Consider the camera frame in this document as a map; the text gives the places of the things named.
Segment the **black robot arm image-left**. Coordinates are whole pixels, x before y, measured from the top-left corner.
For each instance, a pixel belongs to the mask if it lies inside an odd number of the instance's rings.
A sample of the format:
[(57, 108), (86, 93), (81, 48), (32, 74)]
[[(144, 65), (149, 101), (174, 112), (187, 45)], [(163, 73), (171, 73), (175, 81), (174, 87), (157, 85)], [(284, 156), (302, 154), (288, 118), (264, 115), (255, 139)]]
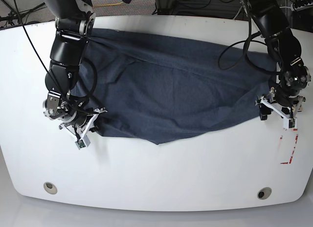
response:
[(45, 76), (48, 96), (45, 115), (61, 120), (74, 130), (83, 128), (94, 114), (84, 110), (89, 96), (71, 94), (79, 80), (79, 69), (88, 46), (95, 13), (91, 0), (43, 0), (56, 17), (55, 39), (50, 52), (50, 65)]

